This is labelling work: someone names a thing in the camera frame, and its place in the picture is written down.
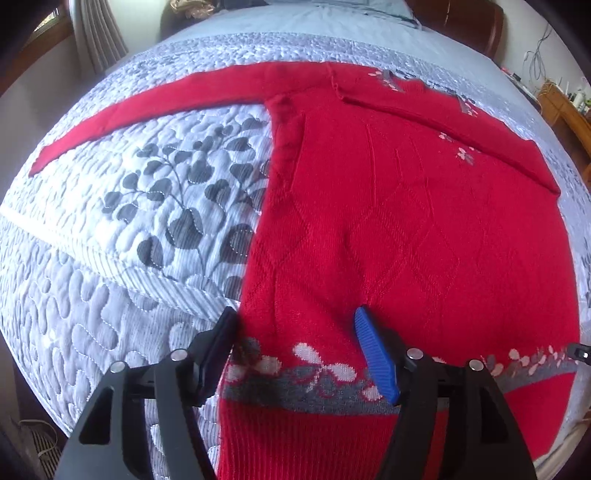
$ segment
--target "white quilt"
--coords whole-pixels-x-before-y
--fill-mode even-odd
[[[183,112],[83,144],[30,179],[31,164],[42,146],[115,102],[232,64],[390,69],[452,89],[535,140],[562,191],[582,341],[591,342],[591,197],[533,107],[489,59],[434,32],[328,7],[286,16],[289,8],[220,15],[133,57],[47,134],[0,206],[0,329],[66,433],[112,362],[156,363],[210,328],[226,305],[238,306],[268,181],[270,118],[259,105]],[[556,444],[589,406],[589,377],[579,369]],[[214,397],[198,416],[213,461],[216,405]],[[146,411],[155,477],[165,478],[153,402]]]

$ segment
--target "screw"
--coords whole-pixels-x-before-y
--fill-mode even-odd
[[[170,358],[173,362],[180,362],[185,360],[189,354],[184,348],[179,348],[170,354]]]
[[[480,360],[470,360],[470,363],[468,363],[468,366],[473,369],[475,372],[480,372],[482,370],[484,370],[484,364],[480,361]]]
[[[420,360],[424,356],[423,351],[418,348],[409,348],[407,350],[407,355],[412,360]]]
[[[113,374],[118,374],[119,372],[122,372],[123,370],[125,370],[125,367],[126,367],[125,362],[122,362],[120,360],[118,362],[115,362],[113,365],[111,365],[111,368],[109,368],[109,370]]]

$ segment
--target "quilted bedspread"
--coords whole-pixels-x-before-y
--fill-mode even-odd
[[[270,117],[262,105],[182,112],[85,143],[29,178],[33,161],[80,121],[131,95],[193,72],[264,60],[390,69],[452,90],[535,140],[562,192],[582,341],[591,341],[591,197],[533,109],[441,67],[356,41],[287,33],[177,41],[135,56],[82,98],[32,153],[0,206],[0,329],[66,433],[112,362],[156,363],[210,328],[225,306],[238,306],[268,184]],[[558,363],[557,355],[545,346],[540,362],[553,356]],[[556,444],[589,406],[589,377],[577,372]],[[213,397],[197,413],[214,462],[216,405]],[[153,401],[146,413],[155,478],[165,478]]]

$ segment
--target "headboard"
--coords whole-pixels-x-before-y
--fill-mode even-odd
[[[406,0],[419,22],[493,58],[503,31],[503,9],[489,0]]]

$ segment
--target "curtain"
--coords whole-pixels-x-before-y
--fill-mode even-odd
[[[69,0],[82,76],[103,74],[128,53],[108,0]]]

